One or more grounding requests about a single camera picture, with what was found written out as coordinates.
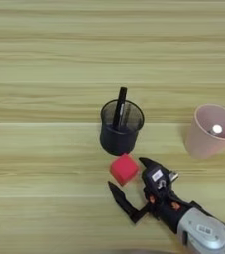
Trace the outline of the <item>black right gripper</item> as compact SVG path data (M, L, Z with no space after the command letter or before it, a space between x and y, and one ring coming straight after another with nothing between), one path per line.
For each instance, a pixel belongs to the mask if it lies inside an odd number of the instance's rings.
M165 178L170 183L178 178L177 172L168 170L156 161L146 157L140 157L139 160L145 166L142 173L143 178L150 177L155 182L161 178ZM129 216L133 223L137 223L149 213L156 220L161 220L174 234L177 234L179 222L185 214L190 209L197 207L197 203L194 201L184 202L180 200L173 190L169 192L168 196L163 199L158 199L147 187L144 187L145 198L148 202L142 209L138 210L127 201L125 194L118 186L112 182L108 182L108 186L117 204Z

